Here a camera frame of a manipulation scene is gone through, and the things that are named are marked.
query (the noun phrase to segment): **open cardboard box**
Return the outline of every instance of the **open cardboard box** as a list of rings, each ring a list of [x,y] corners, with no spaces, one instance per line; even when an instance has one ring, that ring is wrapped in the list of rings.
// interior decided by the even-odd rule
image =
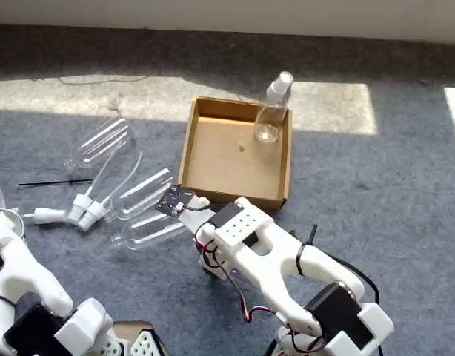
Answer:
[[[288,198],[292,112],[275,143],[257,142],[253,124],[260,105],[200,97],[193,101],[179,184],[212,202],[246,197],[279,209]]]

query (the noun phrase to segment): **wall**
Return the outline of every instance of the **wall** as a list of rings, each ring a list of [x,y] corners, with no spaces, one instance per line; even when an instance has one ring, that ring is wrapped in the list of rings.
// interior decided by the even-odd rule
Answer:
[[[0,0],[0,24],[455,43],[455,0]]]

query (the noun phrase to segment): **black cable tie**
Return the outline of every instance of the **black cable tie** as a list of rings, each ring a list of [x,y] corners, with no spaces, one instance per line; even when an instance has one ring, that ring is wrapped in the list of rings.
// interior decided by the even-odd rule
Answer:
[[[3,297],[3,296],[0,295],[0,300],[3,300],[7,304],[10,304],[14,309],[17,308],[17,305],[12,300],[7,299],[6,297]]]
[[[41,185],[53,185],[53,184],[63,184],[63,183],[81,183],[81,182],[92,182],[94,179],[68,179],[68,180],[56,180],[52,182],[33,182],[33,183],[19,183],[17,186],[25,187],[25,186],[41,186]]]
[[[300,245],[299,251],[296,253],[295,264],[296,269],[298,270],[299,274],[303,276],[302,266],[300,265],[300,258],[302,257],[303,250],[305,249],[306,245],[313,246],[313,239],[315,238],[316,230],[318,228],[317,224],[313,224],[311,229],[310,237],[308,240]]]

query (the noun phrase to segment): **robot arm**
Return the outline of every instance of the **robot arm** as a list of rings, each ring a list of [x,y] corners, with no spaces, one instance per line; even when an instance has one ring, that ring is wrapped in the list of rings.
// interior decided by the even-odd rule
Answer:
[[[129,354],[128,342],[112,332],[113,320],[97,300],[73,310],[61,284],[16,234],[18,221],[12,211],[0,212],[0,355],[82,356],[91,349],[98,355],[138,355]],[[41,302],[15,321],[16,303],[30,291]],[[142,345],[147,335],[140,338]]]
[[[291,334],[299,333],[294,336],[297,345],[290,342],[290,348],[284,337],[279,337],[288,355],[304,354],[297,349],[306,350],[315,337],[323,336],[328,341],[322,347],[327,355],[366,356],[393,331],[392,321],[377,304],[359,304],[365,290],[352,271],[316,247],[301,244],[247,199],[238,198],[214,213],[205,198],[173,186],[157,208],[184,223],[196,234],[196,241],[211,243],[210,248],[217,246],[216,260],[224,269],[238,269],[260,289],[285,329],[290,330],[283,336],[291,341]],[[248,242],[253,234],[257,239],[254,244]],[[205,258],[200,258],[200,264],[224,278],[219,270],[223,268],[212,268]],[[292,274],[328,285],[303,307],[285,286],[284,278]]]

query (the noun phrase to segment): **red wire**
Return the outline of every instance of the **red wire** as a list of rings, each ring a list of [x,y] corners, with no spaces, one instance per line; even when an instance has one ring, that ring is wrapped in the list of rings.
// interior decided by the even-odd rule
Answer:
[[[206,255],[209,253],[209,254],[211,254],[211,256],[212,256],[215,264],[217,264],[217,266],[213,267],[209,263],[206,263],[206,264],[209,265],[211,268],[220,268],[225,273],[226,277],[229,279],[229,281],[234,286],[234,288],[237,290],[237,293],[239,294],[239,299],[241,300],[242,316],[244,317],[245,322],[252,323],[253,313],[256,311],[269,312],[269,313],[275,314],[276,312],[274,310],[267,308],[266,306],[254,306],[250,311],[248,311],[246,301],[244,298],[244,294],[242,293],[241,289],[237,285],[236,281],[231,277],[231,275],[228,273],[228,271],[226,271],[226,268],[222,265],[222,263],[220,263],[218,261],[218,258],[216,257],[216,251],[218,249],[218,246],[216,246],[212,250],[207,249],[207,247],[211,243],[214,242],[214,239],[212,239],[212,240],[208,241],[206,244],[204,244],[201,241],[199,241],[198,238],[196,237],[196,235],[197,235],[198,231],[201,229],[201,227],[202,227],[202,225],[199,226],[198,230],[194,234],[193,240],[194,240],[196,246],[198,246],[198,248],[200,248],[202,250],[202,256],[203,256],[203,259],[205,260],[205,262],[206,261],[209,262],[209,259]]]
[[[231,275],[226,271],[226,268],[219,263],[218,258],[216,257],[216,250],[218,249],[218,246],[213,249],[212,256],[214,262],[220,267],[220,269],[226,274],[226,277],[229,279],[229,281],[232,283],[234,288],[237,290],[237,293],[239,294],[239,299],[241,300],[241,309],[242,309],[242,316],[244,317],[244,320],[246,323],[252,323],[253,320],[253,313],[256,311],[262,311],[262,312],[269,312],[272,314],[275,314],[275,311],[266,307],[266,306],[254,306],[253,308],[248,311],[248,308],[246,306],[244,294],[242,293],[241,289],[237,285],[236,281],[231,277]]]

